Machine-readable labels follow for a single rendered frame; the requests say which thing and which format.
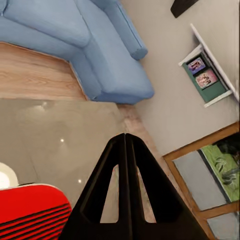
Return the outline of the radio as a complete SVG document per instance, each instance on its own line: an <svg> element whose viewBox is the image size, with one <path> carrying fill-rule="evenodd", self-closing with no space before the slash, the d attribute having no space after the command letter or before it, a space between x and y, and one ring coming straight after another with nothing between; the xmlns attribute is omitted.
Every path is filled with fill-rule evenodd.
<svg viewBox="0 0 240 240"><path fill-rule="evenodd" d="M0 240L58 240L72 213L56 186L25 183L0 189Z"/></svg>

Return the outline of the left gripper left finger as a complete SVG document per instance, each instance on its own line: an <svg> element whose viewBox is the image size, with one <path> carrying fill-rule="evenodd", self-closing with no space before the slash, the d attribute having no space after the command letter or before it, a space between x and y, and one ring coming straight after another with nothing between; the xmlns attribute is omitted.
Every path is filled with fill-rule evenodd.
<svg viewBox="0 0 240 240"><path fill-rule="evenodd" d="M117 164L118 222L100 223ZM114 136L107 143L58 240L133 240L125 133Z"/></svg>

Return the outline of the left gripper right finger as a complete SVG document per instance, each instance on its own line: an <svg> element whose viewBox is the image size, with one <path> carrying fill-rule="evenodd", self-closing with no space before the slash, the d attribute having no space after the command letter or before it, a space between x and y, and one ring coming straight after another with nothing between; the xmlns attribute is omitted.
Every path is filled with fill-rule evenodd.
<svg viewBox="0 0 240 240"><path fill-rule="evenodd" d="M210 240L145 142L125 139L133 240ZM145 220L137 167L156 223Z"/></svg>

